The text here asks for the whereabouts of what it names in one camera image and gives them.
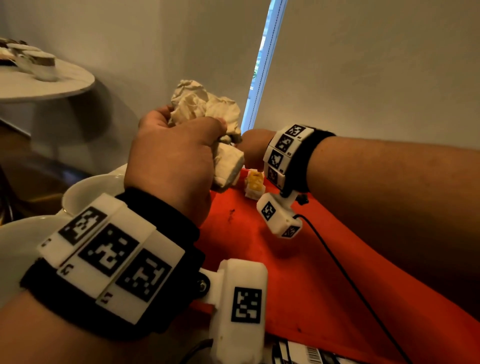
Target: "orange tablecloth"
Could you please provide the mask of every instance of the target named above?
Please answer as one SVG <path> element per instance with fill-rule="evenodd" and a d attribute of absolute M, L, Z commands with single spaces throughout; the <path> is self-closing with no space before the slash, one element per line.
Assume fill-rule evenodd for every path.
<path fill-rule="evenodd" d="M 293 209 L 313 223 L 414 363 L 480 363 L 478 321 L 376 253 L 309 198 Z M 204 268 L 216 271 L 229 258 L 262 262 L 268 269 L 267 332 L 359 361 L 402 363 L 310 227 L 304 223 L 292 240 L 276 238 L 255 205 L 240 190 L 215 196 L 196 243 L 206 254 Z"/>

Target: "barcode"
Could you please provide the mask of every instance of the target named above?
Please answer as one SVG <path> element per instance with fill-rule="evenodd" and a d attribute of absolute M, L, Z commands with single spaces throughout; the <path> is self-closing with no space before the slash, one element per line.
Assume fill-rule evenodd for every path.
<path fill-rule="evenodd" d="M 307 356 L 309 363 L 312 364 L 323 364 L 322 358 L 320 357 L 320 353 L 318 349 L 312 348 L 311 346 L 307 346 Z"/>

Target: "human hand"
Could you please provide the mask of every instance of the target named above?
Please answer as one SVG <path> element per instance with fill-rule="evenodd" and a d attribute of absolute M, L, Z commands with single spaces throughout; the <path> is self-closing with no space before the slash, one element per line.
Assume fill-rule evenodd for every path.
<path fill-rule="evenodd" d="M 275 136 L 276 132 L 266 129 L 251 129 L 243 133 L 242 142 L 236 147 L 245 155 L 245 167 L 264 170 L 264 155 L 267 151 L 268 144 Z"/>
<path fill-rule="evenodd" d="M 168 128 L 171 106 L 146 114 L 130 149 L 125 187 L 145 191 L 200 226 L 212 203 L 212 144 L 227 132 L 224 120 L 197 118 Z"/>

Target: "dark floor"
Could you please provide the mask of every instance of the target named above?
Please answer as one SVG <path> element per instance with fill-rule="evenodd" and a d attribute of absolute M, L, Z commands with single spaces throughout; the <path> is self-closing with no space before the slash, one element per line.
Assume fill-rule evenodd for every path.
<path fill-rule="evenodd" d="M 28 136 L 0 121 L 0 225 L 57 213 L 62 194 L 86 177 L 33 152 Z"/>

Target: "round white table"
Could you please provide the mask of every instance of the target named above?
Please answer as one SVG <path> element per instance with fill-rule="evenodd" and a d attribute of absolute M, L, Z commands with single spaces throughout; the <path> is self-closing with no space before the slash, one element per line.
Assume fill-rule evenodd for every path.
<path fill-rule="evenodd" d="M 95 82 L 95 77 L 82 67 L 58 59 L 56 67 L 59 80 L 44 82 L 17 67 L 0 66 L 0 103 L 73 96 L 89 90 Z"/>

